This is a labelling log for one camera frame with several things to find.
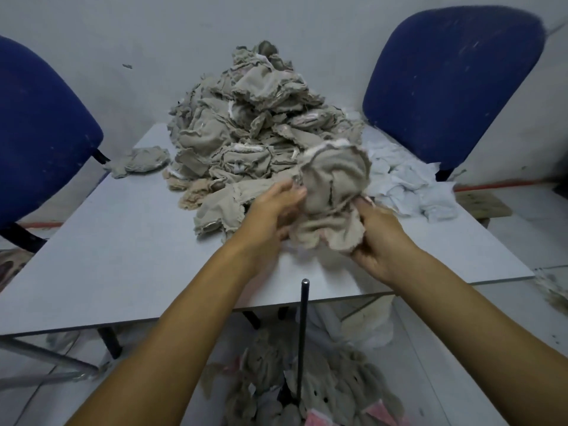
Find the white table top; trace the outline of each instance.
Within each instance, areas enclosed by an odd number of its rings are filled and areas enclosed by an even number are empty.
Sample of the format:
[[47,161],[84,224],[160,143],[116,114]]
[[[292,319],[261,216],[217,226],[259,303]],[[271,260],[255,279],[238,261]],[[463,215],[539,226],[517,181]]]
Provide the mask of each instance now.
[[[166,124],[154,125],[138,143],[154,145],[174,154]],[[0,335],[159,317],[221,245],[220,234],[196,239],[195,211],[177,206],[180,195],[167,189],[160,172],[107,177],[0,293]],[[422,249],[468,283],[533,277],[462,208],[451,221],[401,222]],[[311,301],[390,292],[349,258],[289,246],[273,273],[250,282],[236,307],[298,302],[303,278],[311,281]]]

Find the tiled floor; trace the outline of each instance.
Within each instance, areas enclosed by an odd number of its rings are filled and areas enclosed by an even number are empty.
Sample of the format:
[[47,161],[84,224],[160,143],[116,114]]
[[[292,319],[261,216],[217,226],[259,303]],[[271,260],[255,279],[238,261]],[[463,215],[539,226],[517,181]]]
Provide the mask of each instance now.
[[[493,219],[490,232],[529,267],[545,268],[546,274],[568,288],[568,201],[552,193],[550,185],[503,188],[495,194],[514,215]],[[568,317],[551,308],[533,282],[479,286],[478,290],[535,336],[568,356]],[[401,299],[395,301],[393,320],[394,340],[373,352],[372,360],[401,397],[412,425],[506,425],[455,357]],[[150,327],[144,324],[123,330],[123,357]],[[229,360],[250,343],[253,335],[242,315],[231,315],[211,359]],[[31,339],[46,345],[45,336]],[[96,332],[89,330],[81,332],[69,354],[99,365],[109,361]],[[0,351],[2,377],[50,369],[49,365]],[[41,387],[27,404],[18,426],[62,425],[100,381]],[[0,424],[13,425],[34,391],[0,392]],[[211,400],[205,401],[201,390],[196,390],[183,424],[219,424],[218,406],[225,391],[226,383],[216,382]]]

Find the blue chair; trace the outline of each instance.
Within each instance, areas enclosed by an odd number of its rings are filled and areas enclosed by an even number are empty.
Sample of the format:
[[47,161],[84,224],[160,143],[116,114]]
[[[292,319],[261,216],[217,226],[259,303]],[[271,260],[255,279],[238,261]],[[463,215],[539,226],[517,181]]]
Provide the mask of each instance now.
[[0,236],[36,253],[46,242],[17,224],[57,193],[98,150],[103,131],[61,77],[0,36]]
[[438,180],[463,163],[537,63],[546,32],[528,12],[461,6],[416,13],[382,50],[363,100],[369,122]]

